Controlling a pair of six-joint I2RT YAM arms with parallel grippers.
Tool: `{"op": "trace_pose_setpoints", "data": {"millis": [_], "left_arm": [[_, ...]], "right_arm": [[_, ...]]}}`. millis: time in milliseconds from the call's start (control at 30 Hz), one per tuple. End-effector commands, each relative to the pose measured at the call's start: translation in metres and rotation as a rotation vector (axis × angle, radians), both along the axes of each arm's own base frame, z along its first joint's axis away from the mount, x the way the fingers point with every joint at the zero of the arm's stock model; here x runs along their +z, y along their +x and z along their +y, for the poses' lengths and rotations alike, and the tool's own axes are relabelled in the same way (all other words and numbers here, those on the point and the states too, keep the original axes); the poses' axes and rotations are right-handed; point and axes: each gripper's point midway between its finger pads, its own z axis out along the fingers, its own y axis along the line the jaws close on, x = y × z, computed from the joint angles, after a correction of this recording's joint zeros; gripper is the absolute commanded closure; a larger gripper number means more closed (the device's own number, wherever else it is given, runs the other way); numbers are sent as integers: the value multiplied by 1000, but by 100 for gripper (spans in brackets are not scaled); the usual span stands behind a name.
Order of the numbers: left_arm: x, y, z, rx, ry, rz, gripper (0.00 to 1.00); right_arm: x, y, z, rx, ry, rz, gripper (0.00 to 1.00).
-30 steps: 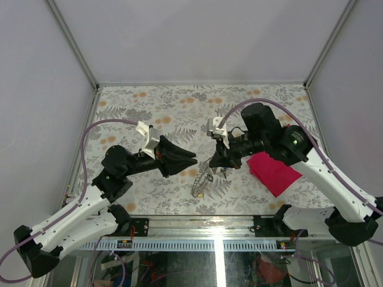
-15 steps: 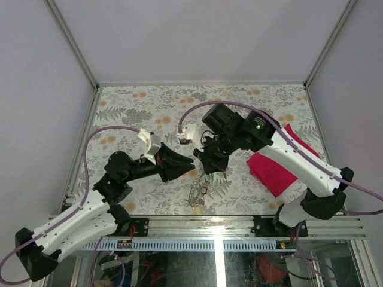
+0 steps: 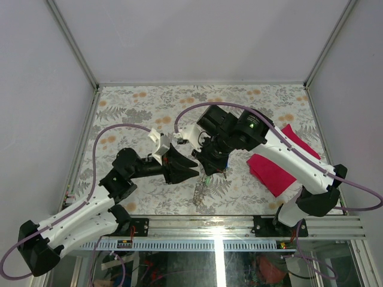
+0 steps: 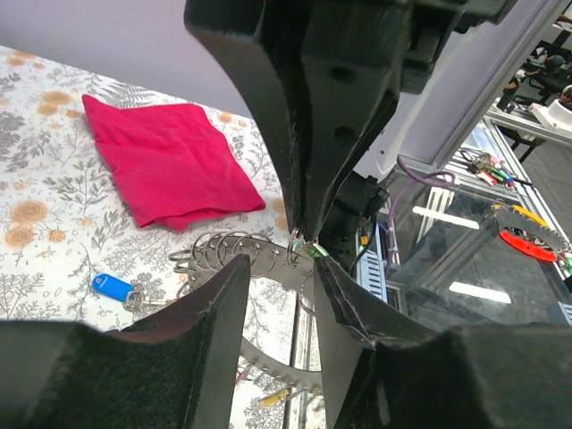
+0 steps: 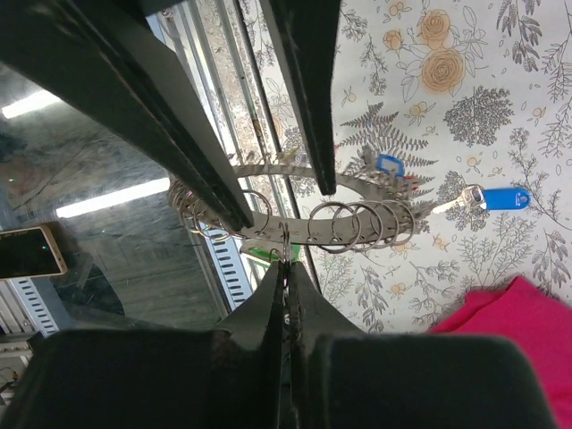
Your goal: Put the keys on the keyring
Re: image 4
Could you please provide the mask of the large keyring with many rings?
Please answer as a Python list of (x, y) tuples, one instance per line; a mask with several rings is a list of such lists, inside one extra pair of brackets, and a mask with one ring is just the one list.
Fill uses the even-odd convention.
[(250, 262), (240, 365), (283, 383), (291, 395), (320, 394), (320, 370), (296, 358), (297, 330), (313, 317), (313, 261), (303, 249), (282, 247), (262, 232), (205, 232), (188, 248), (169, 255), (174, 271), (187, 276), (177, 296), (204, 285), (240, 256)]

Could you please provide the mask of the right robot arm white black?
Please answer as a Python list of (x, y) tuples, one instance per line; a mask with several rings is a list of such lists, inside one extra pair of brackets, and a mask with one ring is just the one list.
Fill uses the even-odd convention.
[(563, 1), (189, 1), (265, 141), (290, 234), (342, 236), (351, 172), (386, 177), (458, 144)]

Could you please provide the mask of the green key tag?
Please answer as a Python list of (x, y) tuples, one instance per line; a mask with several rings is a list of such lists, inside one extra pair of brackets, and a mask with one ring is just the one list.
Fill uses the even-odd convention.
[(328, 256), (328, 252), (322, 246), (314, 242), (307, 243), (305, 245), (305, 250), (307, 254), (312, 258)]

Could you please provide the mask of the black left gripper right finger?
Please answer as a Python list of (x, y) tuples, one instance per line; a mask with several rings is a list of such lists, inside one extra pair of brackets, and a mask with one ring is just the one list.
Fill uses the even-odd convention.
[(330, 428), (568, 428), (571, 331), (461, 325), (435, 332), (314, 262)]

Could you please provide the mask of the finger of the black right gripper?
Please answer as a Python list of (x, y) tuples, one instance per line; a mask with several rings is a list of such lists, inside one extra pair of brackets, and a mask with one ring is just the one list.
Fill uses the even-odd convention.
[(341, 184), (394, 115), (400, 94), (419, 94), (446, 42), (500, 23), (511, 1), (317, 1), (300, 59), (312, 141), (301, 230), (314, 240)]
[(188, 1), (183, 20), (223, 68), (264, 139), (282, 187), (288, 225), (303, 225), (312, 139), (301, 62), (306, 1)]

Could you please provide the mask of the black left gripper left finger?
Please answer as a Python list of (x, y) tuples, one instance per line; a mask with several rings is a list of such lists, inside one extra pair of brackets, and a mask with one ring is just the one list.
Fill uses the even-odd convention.
[(249, 283), (240, 255), (120, 331), (2, 322), (2, 427), (227, 427)]

